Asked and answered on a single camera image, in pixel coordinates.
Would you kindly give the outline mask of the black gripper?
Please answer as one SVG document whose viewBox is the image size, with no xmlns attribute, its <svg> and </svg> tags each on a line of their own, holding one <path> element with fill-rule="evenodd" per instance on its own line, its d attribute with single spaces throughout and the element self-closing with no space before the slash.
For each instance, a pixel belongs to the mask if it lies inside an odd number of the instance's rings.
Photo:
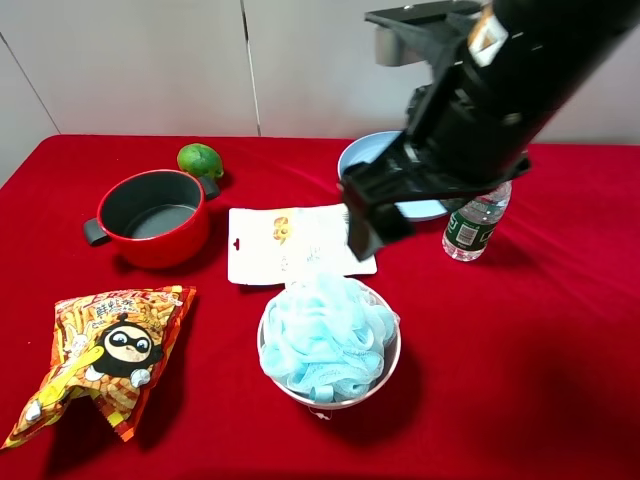
<svg viewBox="0 0 640 480">
<path fill-rule="evenodd" d="M 342 174 L 347 244 L 358 260 L 414 235 L 393 203 L 471 199 L 531 169 L 524 147 L 510 143 L 510 128 L 466 90 L 471 84 L 462 64 L 446 68 L 406 128 L 373 161 Z"/>
</svg>

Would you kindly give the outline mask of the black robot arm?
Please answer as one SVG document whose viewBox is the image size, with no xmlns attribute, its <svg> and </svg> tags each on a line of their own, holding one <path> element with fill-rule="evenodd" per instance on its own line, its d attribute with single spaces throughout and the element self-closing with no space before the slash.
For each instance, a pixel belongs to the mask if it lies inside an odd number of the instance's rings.
<svg viewBox="0 0 640 480">
<path fill-rule="evenodd" d="M 358 259 L 413 234 L 402 202 L 455 210 L 523 175 L 529 142 L 638 26 L 636 0 L 440 1 L 368 12 L 433 79 L 405 128 L 341 177 Z"/>
</svg>

